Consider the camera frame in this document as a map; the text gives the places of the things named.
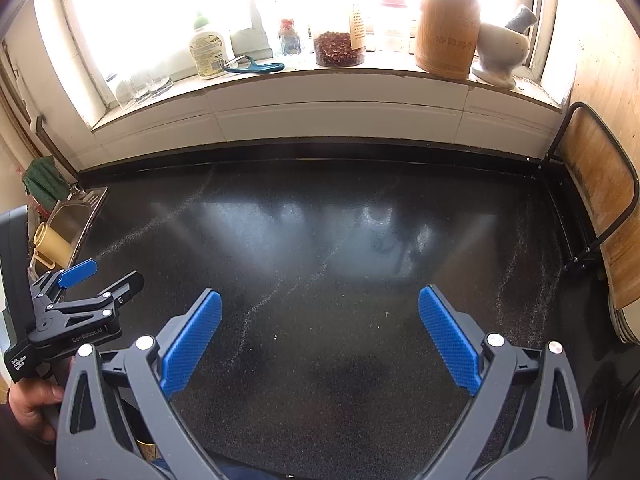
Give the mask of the person's left hand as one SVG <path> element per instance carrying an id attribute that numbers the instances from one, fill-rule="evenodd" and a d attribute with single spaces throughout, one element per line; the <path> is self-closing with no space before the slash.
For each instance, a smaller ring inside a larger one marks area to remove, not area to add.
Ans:
<path id="1" fill-rule="evenodd" d="M 43 378 L 23 378 L 8 391 L 9 409 L 23 430 L 33 437 L 53 442 L 56 430 L 43 413 L 58 406 L 64 398 L 64 387 Z"/>

